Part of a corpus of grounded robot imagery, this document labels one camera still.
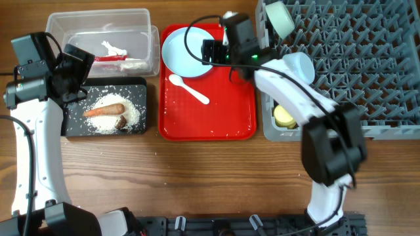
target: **plastic spoon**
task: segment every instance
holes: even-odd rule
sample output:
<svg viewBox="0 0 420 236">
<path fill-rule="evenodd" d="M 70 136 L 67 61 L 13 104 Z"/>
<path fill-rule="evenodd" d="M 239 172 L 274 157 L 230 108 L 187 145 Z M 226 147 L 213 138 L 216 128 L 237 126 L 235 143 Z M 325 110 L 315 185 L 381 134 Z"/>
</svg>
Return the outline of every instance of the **plastic spoon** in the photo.
<svg viewBox="0 0 420 236">
<path fill-rule="evenodd" d="M 181 76 L 172 74 L 169 76 L 169 80 L 172 84 L 176 86 L 180 86 L 184 88 L 185 90 L 187 90 L 190 94 L 192 94 L 192 96 L 195 96 L 203 104 L 207 105 L 208 103 L 210 103 L 210 100 L 208 99 L 208 97 L 202 95 L 201 93 L 190 88 L 188 85 L 184 84 L 184 81 L 182 80 Z"/>
</svg>

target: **yellow sponge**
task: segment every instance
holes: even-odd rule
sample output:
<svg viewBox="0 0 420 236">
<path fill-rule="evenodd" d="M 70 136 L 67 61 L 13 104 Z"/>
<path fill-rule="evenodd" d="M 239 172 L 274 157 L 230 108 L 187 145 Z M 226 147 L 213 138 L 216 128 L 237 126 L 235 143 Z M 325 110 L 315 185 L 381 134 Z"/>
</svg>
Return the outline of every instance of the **yellow sponge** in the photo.
<svg viewBox="0 0 420 236">
<path fill-rule="evenodd" d="M 296 126 L 296 121 L 293 117 L 280 105 L 274 108 L 274 119 L 276 120 L 276 125 L 279 127 L 291 129 Z"/>
</svg>

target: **red tray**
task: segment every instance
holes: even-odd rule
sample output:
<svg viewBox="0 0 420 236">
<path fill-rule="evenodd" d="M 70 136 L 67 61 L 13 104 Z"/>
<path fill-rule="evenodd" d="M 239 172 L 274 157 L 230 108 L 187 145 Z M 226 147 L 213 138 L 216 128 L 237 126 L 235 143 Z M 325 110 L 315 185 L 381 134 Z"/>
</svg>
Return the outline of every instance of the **red tray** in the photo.
<svg viewBox="0 0 420 236">
<path fill-rule="evenodd" d="M 167 36 L 188 24 L 173 24 L 162 33 L 162 45 Z M 218 24 L 196 24 L 216 40 L 223 39 Z M 211 68 L 206 74 L 184 82 L 210 99 L 204 105 L 190 93 L 174 86 L 168 79 L 172 72 L 160 60 L 159 131 L 172 141 L 244 140 L 257 129 L 255 90 L 251 83 L 231 83 L 230 68 Z M 233 81 L 239 75 L 232 74 Z"/>
</svg>

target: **gray dish rack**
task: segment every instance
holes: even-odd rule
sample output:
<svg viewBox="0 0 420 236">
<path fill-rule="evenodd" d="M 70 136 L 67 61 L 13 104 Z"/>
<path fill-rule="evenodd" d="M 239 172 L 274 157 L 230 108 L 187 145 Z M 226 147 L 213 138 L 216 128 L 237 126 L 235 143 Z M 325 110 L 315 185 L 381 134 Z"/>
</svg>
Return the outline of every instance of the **gray dish rack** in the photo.
<svg viewBox="0 0 420 236">
<path fill-rule="evenodd" d="M 420 19 L 414 0 L 283 0 L 295 22 L 284 40 L 269 36 L 265 6 L 255 10 L 260 46 L 283 56 L 308 54 L 316 70 L 311 84 L 337 103 L 352 102 L 365 137 L 420 139 Z M 264 135 L 271 141 L 299 141 L 301 128 L 274 122 L 276 102 L 261 94 Z"/>
</svg>

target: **wood grain surface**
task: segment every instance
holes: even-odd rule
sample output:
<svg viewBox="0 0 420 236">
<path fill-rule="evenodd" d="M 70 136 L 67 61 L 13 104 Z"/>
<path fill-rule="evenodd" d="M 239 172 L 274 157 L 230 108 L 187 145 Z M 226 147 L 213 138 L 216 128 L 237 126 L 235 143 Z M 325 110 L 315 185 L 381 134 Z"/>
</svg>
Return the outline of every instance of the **wood grain surface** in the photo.
<svg viewBox="0 0 420 236">
<path fill-rule="evenodd" d="M 162 32 L 227 10 L 254 17 L 257 1 L 4 0 L 0 3 L 0 73 L 17 63 L 10 40 L 44 31 L 53 12 L 147 8 Z M 3 94 L 10 76 L 0 77 Z M 137 216 L 244 216 L 303 213 L 311 180 L 300 142 L 269 142 L 259 126 L 241 142 L 168 142 L 158 132 L 158 77 L 148 78 L 148 131 L 142 136 L 61 138 L 66 185 L 73 204 L 95 214 L 129 207 Z M 0 114 L 9 114 L 0 105 Z M 367 141 L 368 160 L 345 210 L 366 215 L 370 235 L 420 234 L 420 141 Z M 0 220 L 11 216 L 16 188 L 12 124 L 0 121 Z"/>
</svg>

